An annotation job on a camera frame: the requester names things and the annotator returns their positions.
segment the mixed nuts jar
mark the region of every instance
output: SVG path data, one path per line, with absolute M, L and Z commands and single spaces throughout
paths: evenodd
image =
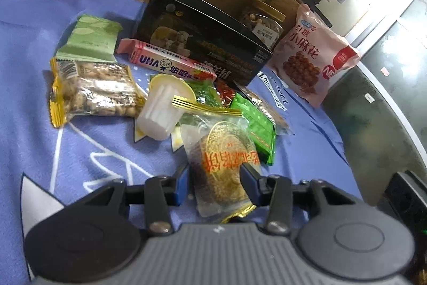
M 283 33 L 284 20 L 285 15 L 261 1 L 255 1 L 247 7 L 240 19 L 270 50 Z

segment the snack package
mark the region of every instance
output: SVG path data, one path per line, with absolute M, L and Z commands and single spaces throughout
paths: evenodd
M 252 92 L 247 87 L 234 82 L 240 91 L 273 123 L 277 135 L 290 133 L 290 128 L 286 120 L 266 101 Z
M 328 28 L 308 5 L 301 4 L 294 28 L 274 49 L 268 66 L 299 96 L 319 107 L 327 94 L 329 79 L 360 60 L 347 40 Z
M 67 43 L 55 55 L 58 60 L 117 62 L 114 57 L 122 25 L 91 15 L 81 15 Z
M 216 89 L 221 97 L 221 103 L 223 107 L 230 108 L 230 104 L 233 101 L 236 91 L 229 87 L 226 82 L 220 78 L 216 80 Z
M 247 132 L 255 143 L 260 158 L 272 166 L 276 144 L 273 123 L 256 106 L 238 93 L 233 99 L 231 108 L 242 111 L 243 117 L 249 121 Z
M 172 105 L 189 114 L 181 123 L 181 137 L 202 217 L 249 213 L 252 206 L 240 183 L 240 165 L 260 172 L 260 160 L 239 110 L 213 108 L 174 97 Z
M 191 87 L 196 95 L 196 101 L 200 104 L 206 104 L 211 107 L 220 107 L 221 98 L 211 80 L 192 81 L 187 80 L 186 83 Z
M 56 128 L 75 115 L 136 117 L 144 105 L 127 65 L 52 58 L 50 66 L 50 116 Z
M 148 89 L 147 100 L 136 120 L 137 127 L 150 138 L 166 140 L 184 113 L 172 106 L 173 97 L 181 96 L 196 102 L 196 95 L 183 79 L 167 74 L 157 74 Z
M 118 54 L 129 54 L 129 62 L 138 66 L 192 80 L 215 80 L 216 74 L 209 66 L 136 39 L 122 39 Z

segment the white plastic cup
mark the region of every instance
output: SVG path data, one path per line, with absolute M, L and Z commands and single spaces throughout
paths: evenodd
M 172 133 L 184 110 L 172 106 L 172 98 L 180 96 L 196 101 L 188 84 L 172 75 L 159 74 L 149 86 L 148 98 L 140 112 L 136 125 L 147 136 L 165 140 Z

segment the blue blanket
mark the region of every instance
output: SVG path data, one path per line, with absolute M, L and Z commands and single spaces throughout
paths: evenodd
M 130 118 L 79 116 L 59 130 L 50 123 L 49 59 L 66 42 L 77 17 L 87 13 L 118 21 L 124 27 L 120 37 L 128 37 L 142 9 L 135 0 L 0 0 L 1 284 L 29 281 L 23 238 L 42 219 L 114 178 L 139 184 L 173 174 L 186 162 L 184 149 L 173 153 L 170 140 L 135 142 Z M 152 71 L 133 67 L 132 72 L 146 88 Z M 313 109 L 267 68 L 249 88 L 275 106 L 294 133 L 277 137 L 275 163 L 264 174 L 289 176 L 293 182 L 323 178 L 360 196 L 342 140 L 322 109 Z M 142 209 L 131 211 L 139 226 Z M 200 221 L 190 198 L 171 211 L 176 227 Z

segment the peanut package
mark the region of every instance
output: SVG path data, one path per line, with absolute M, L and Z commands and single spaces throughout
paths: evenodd
M 144 105 L 145 96 L 127 65 L 56 58 L 50 65 L 50 116 L 56 128 L 75 115 L 136 117 Z
M 308 5 L 301 4 L 296 17 L 296 25 L 277 44 L 267 65 L 300 97 L 318 108 L 326 97 L 329 79 L 354 67 L 360 56 Z

